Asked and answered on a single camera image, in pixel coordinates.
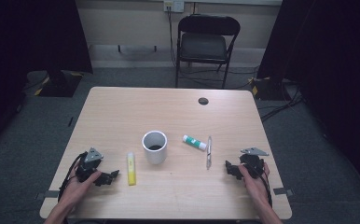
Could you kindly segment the black stand base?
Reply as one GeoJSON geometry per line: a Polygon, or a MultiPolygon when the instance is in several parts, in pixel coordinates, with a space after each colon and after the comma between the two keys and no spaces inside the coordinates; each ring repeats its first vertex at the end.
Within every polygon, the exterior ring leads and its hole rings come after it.
{"type": "Polygon", "coordinates": [[[272,81],[270,78],[253,78],[250,83],[251,92],[257,100],[262,101],[290,101],[291,97],[282,82],[272,81]]]}
{"type": "Polygon", "coordinates": [[[72,97],[82,78],[83,76],[78,73],[48,71],[48,77],[35,94],[42,97],[72,97]]]}

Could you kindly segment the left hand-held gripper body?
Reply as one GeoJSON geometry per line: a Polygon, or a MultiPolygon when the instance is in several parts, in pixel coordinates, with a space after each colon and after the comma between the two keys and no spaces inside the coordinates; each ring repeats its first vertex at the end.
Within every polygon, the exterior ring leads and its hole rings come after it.
{"type": "Polygon", "coordinates": [[[81,156],[78,167],[76,168],[76,177],[79,182],[87,180],[97,169],[103,159],[103,155],[94,147],[81,156]]]}

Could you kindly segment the green and white glue stick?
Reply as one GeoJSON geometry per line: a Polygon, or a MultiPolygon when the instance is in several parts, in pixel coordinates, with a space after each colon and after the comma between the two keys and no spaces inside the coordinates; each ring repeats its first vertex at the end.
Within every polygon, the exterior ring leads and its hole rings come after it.
{"type": "Polygon", "coordinates": [[[188,135],[183,136],[183,142],[202,151],[206,149],[205,143],[188,135]]]}

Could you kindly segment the person's right hand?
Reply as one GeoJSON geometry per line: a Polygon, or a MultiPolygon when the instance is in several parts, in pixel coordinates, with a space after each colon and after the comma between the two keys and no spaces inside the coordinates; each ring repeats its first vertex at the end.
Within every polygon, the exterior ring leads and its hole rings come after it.
{"type": "Polygon", "coordinates": [[[243,175],[242,180],[254,205],[270,205],[270,200],[266,189],[266,184],[268,183],[268,176],[270,174],[270,169],[268,165],[264,163],[264,175],[258,179],[252,178],[243,165],[239,165],[238,168],[243,175]]]}

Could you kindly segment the black curtain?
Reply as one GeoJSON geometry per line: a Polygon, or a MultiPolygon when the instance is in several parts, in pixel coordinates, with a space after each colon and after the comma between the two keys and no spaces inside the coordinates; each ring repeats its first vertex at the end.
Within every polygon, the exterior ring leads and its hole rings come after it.
{"type": "Polygon", "coordinates": [[[257,75],[298,82],[360,174],[360,0],[283,0],[257,75]]]}
{"type": "Polygon", "coordinates": [[[0,132],[32,71],[91,73],[76,0],[0,0],[0,132]]]}

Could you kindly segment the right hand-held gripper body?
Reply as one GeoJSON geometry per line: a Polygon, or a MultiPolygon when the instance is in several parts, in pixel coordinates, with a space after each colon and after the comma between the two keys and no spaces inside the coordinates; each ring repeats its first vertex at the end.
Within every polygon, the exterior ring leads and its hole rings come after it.
{"type": "Polygon", "coordinates": [[[249,147],[241,150],[240,162],[247,169],[248,174],[257,179],[264,174],[264,160],[261,156],[268,156],[268,153],[257,148],[249,147]]]}

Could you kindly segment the grey tape strip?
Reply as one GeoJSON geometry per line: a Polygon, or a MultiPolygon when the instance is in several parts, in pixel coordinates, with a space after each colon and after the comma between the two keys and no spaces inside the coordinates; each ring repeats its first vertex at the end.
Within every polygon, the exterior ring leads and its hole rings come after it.
{"type": "Polygon", "coordinates": [[[273,192],[275,195],[286,195],[286,196],[293,196],[295,193],[292,189],[286,189],[286,188],[276,188],[273,189],[273,192]]]}
{"type": "Polygon", "coordinates": [[[46,198],[57,198],[59,196],[58,190],[46,190],[45,192],[40,192],[35,195],[36,200],[43,201],[46,198]]]}

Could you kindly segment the white wall socket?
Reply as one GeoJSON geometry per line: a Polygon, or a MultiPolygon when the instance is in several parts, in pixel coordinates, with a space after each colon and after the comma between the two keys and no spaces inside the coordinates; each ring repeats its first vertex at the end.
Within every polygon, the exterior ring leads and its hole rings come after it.
{"type": "Polygon", "coordinates": [[[185,10],[185,2],[181,0],[164,0],[163,10],[165,12],[183,13],[185,10]]]}

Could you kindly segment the yellow highlighter pen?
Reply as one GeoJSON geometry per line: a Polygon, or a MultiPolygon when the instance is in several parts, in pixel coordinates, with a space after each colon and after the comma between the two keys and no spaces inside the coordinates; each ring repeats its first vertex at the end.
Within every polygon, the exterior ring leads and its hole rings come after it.
{"type": "Polygon", "coordinates": [[[136,184],[135,157],[132,152],[127,154],[128,184],[134,186],[136,184]]]}

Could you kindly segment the black folding chair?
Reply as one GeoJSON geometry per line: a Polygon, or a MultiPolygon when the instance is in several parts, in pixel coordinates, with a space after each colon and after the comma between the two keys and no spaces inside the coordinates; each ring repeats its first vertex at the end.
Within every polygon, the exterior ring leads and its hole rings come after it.
{"type": "Polygon", "coordinates": [[[177,26],[175,87],[180,78],[180,62],[218,64],[216,71],[225,65],[221,79],[226,86],[228,68],[234,42],[241,30],[237,20],[230,16],[191,14],[177,26]]]}

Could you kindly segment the silver pen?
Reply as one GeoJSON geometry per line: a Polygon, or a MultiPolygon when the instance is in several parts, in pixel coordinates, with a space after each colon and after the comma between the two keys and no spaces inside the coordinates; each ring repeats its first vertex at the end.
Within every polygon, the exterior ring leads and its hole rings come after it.
{"type": "Polygon", "coordinates": [[[208,137],[208,143],[207,143],[207,160],[206,160],[206,169],[209,170],[212,165],[212,137],[208,137]]]}

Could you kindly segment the person's left hand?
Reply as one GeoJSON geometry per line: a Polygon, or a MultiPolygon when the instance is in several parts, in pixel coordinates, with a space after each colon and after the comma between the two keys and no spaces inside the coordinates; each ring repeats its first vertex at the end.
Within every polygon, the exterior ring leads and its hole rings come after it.
{"type": "Polygon", "coordinates": [[[100,171],[96,171],[84,182],[79,182],[77,178],[70,180],[59,200],[59,203],[72,206],[79,203],[101,174],[102,173],[100,171]]]}

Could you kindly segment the white cup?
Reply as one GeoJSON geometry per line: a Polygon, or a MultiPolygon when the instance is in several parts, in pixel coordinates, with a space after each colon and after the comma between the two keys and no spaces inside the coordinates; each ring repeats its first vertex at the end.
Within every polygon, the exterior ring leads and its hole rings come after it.
{"type": "Polygon", "coordinates": [[[168,139],[161,131],[150,131],[142,139],[145,157],[151,164],[161,164],[167,158],[168,139]]]}

